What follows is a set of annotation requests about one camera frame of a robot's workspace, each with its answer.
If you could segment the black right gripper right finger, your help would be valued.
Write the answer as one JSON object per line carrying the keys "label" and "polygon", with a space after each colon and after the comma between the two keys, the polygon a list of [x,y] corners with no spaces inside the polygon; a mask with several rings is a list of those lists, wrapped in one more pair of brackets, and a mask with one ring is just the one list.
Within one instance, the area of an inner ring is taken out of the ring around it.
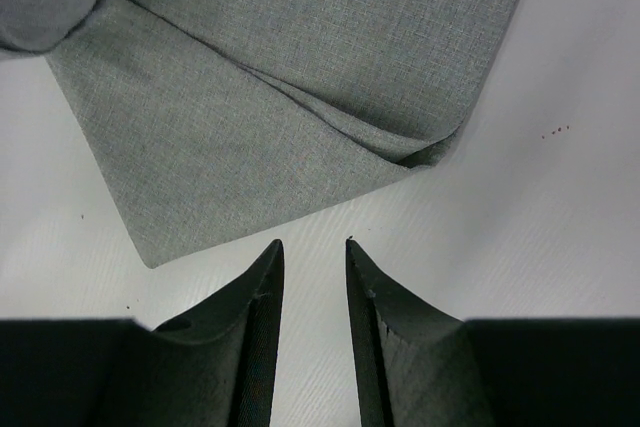
{"label": "black right gripper right finger", "polygon": [[463,322],[388,276],[352,239],[346,288],[362,425],[494,425]]}

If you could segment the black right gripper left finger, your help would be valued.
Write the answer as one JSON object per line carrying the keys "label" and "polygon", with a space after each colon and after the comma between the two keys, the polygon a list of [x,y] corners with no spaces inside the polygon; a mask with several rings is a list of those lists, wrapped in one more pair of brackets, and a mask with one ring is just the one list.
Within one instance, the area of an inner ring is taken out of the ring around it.
{"label": "black right gripper left finger", "polygon": [[239,277],[152,331],[130,330],[102,426],[267,426],[284,293],[274,240]]}

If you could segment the grey cloth napkin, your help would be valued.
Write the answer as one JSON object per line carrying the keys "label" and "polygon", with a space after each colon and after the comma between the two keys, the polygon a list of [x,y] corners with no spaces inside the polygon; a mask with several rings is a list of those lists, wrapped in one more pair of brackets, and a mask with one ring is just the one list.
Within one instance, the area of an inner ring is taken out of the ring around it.
{"label": "grey cloth napkin", "polygon": [[143,263],[436,164],[519,0],[1,0],[44,57]]}

